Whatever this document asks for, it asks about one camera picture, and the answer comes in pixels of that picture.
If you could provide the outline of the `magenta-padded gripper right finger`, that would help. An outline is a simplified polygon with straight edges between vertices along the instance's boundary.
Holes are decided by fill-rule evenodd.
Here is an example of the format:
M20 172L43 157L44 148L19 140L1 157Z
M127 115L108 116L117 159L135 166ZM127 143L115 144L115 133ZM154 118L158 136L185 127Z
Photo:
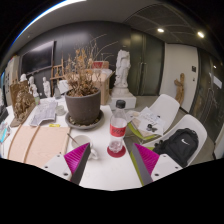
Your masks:
M147 185L182 169L167 154L158 155L137 143L132 146L132 162L142 185Z

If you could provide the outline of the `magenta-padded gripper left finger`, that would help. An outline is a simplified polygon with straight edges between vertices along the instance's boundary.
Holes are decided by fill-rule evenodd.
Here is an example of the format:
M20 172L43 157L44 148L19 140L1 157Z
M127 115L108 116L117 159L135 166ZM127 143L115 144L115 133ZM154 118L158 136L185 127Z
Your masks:
M90 152L90 143L85 143L65 155L57 154L42 169L78 185Z

